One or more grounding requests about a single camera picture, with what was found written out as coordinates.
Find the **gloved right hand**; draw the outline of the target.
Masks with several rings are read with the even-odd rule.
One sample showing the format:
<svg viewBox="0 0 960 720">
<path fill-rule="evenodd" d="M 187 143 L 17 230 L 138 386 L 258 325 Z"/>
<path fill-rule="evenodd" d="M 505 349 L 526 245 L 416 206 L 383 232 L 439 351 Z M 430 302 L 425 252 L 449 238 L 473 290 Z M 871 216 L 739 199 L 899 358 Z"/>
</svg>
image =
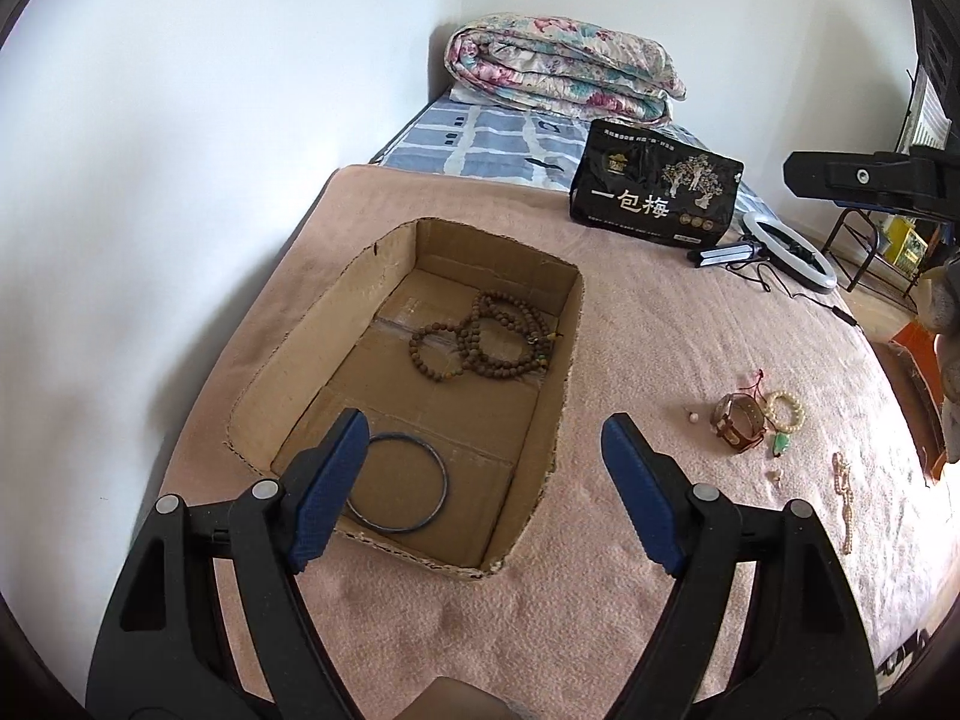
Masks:
<svg viewBox="0 0 960 720">
<path fill-rule="evenodd" d="M 946 438 L 947 461 L 958 461 L 960 433 L 960 263 L 953 254 L 942 265 L 924 271 L 916 286 L 919 323 L 934 335 L 935 366 L 944 403 L 940 422 Z"/>
</svg>

